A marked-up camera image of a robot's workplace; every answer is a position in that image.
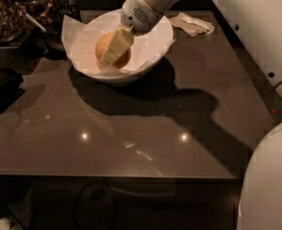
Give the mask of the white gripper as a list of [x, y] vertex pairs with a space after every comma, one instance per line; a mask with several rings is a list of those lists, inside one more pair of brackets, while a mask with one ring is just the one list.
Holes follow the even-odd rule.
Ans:
[[135, 33], [147, 33], [161, 18], [162, 14], [145, 0], [126, 0], [121, 9], [120, 22], [127, 29], [119, 27], [112, 33], [100, 62], [103, 65], [114, 65], [134, 42], [133, 33], [129, 29]]

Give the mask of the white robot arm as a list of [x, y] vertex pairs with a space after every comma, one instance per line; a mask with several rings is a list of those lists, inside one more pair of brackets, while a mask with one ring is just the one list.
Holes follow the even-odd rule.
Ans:
[[[262, 98], [282, 110], [282, 0], [211, 0], [214, 14]], [[153, 92], [144, 82], [112, 89], [108, 115], [170, 114], [229, 170], [242, 177], [190, 230], [282, 230], [282, 112], [255, 149], [210, 120], [217, 100], [200, 90]]]

